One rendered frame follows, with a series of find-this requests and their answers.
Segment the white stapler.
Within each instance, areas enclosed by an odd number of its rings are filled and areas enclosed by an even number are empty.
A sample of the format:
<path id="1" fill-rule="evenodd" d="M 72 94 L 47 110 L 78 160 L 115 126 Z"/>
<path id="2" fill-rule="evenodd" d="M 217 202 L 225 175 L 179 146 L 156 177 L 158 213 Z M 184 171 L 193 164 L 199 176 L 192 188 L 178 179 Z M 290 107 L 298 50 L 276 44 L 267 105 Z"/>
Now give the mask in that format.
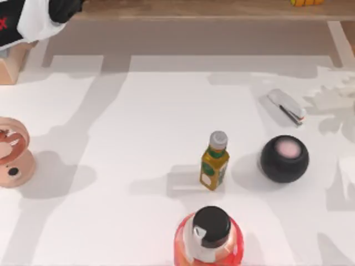
<path id="1" fill-rule="evenodd" d="M 303 124 L 307 112 L 293 97 L 281 89 L 272 89 L 267 94 L 268 99 L 283 111 L 296 126 Z"/>

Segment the red bottle with black cap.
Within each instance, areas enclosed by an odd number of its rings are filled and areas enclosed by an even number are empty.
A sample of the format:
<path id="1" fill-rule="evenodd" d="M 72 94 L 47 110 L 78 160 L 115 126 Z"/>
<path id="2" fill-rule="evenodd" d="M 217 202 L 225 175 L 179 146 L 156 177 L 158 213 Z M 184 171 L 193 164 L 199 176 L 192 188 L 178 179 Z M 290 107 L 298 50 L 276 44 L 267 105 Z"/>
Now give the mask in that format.
<path id="1" fill-rule="evenodd" d="M 218 206 L 188 215 L 175 232 L 174 266 L 241 266 L 243 256 L 241 229 Z"/>

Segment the black round speaker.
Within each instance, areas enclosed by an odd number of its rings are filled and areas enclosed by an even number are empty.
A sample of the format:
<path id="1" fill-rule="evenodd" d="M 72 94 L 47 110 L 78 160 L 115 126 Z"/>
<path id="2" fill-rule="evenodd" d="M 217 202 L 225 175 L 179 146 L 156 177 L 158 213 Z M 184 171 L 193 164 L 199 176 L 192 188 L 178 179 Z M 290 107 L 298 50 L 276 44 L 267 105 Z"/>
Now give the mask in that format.
<path id="1" fill-rule="evenodd" d="M 268 141 L 260 152 L 261 172 L 276 183 L 291 183 L 302 177 L 310 162 L 305 144 L 291 135 L 279 135 Z"/>

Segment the orange and yellow object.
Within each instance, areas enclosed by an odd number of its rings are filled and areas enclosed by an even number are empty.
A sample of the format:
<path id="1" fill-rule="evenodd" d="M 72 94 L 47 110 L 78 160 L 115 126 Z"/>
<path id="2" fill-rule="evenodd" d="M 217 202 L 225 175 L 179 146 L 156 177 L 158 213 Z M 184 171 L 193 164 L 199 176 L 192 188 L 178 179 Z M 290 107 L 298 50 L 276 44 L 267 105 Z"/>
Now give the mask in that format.
<path id="1" fill-rule="evenodd" d="M 312 6 L 322 4 L 324 0 L 290 0 L 295 7 Z"/>

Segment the yellow bottle with grey cap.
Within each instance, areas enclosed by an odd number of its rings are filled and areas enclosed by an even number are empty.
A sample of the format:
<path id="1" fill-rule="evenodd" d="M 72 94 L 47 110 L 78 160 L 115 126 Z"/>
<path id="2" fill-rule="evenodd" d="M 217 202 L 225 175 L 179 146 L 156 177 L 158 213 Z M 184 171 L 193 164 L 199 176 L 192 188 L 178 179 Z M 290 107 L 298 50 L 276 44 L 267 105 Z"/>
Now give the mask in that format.
<path id="1" fill-rule="evenodd" d="M 210 135 L 209 145 L 201 158 L 200 183 L 210 191 L 223 183 L 230 155 L 227 152 L 228 137 L 223 131 Z"/>

